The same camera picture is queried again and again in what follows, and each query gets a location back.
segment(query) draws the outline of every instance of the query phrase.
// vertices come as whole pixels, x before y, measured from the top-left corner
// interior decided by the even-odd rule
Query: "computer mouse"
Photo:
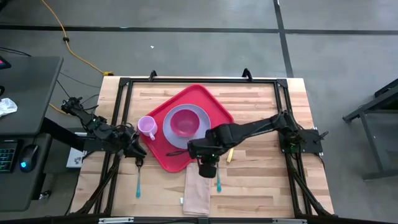
[[[19,168],[22,172],[30,172],[35,169],[39,146],[35,144],[27,145],[19,154]]]

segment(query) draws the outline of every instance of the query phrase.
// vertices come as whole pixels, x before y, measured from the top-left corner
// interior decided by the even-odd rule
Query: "crumpled paper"
[[[4,98],[0,101],[0,117],[16,112],[17,110],[17,105],[9,98]]]

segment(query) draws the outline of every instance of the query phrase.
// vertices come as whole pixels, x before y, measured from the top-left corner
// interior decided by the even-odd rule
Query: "handle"
[[[138,171],[138,179],[137,179],[137,191],[136,191],[136,197],[139,198],[141,197],[141,172]]]
[[[154,134],[152,134],[152,133],[149,133],[149,137],[150,137],[150,139],[153,141],[153,140],[155,140],[155,136],[154,136]]]
[[[221,192],[221,179],[220,179],[220,170],[218,169],[218,164],[217,164],[217,192]]]

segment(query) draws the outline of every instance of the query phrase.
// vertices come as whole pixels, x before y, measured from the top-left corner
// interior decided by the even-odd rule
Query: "gray plate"
[[[196,131],[196,133],[190,138],[180,137],[180,136],[174,134],[174,132],[172,131],[170,121],[171,121],[173,115],[180,110],[191,110],[191,111],[195,112],[199,117],[199,128]],[[171,143],[173,146],[180,148],[180,149],[187,149],[188,148],[187,143],[191,139],[204,138],[206,131],[208,129],[210,129],[210,127],[211,127],[210,118],[207,115],[206,111],[204,111],[199,106],[193,105],[193,104],[184,104],[184,105],[176,106],[175,108],[171,109],[167,113],[166,117],[163,120],[164,136],[169,141],[169,143]]]

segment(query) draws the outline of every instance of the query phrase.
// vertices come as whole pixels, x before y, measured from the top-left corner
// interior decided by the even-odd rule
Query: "red tray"
[[[141,134],[141,138],[163,169],[169,172],[180,172],[192,161],[188,153],[179,156],[166,156],[166,153],[184,149],[179,149],[171,145],[163,134],[163,120],[166,114],[172,108],[187,103],[197,105],[206,111],[210,117],[211,128],[217,127],[220,124],[234,122],[234,118],[223,105],[204,86],[197,84],[186,87],[186,89],[150,112],[148,116],[153,117],[157,124],[156,139],[155,141],[151,141],[149,137],[143,134]]]

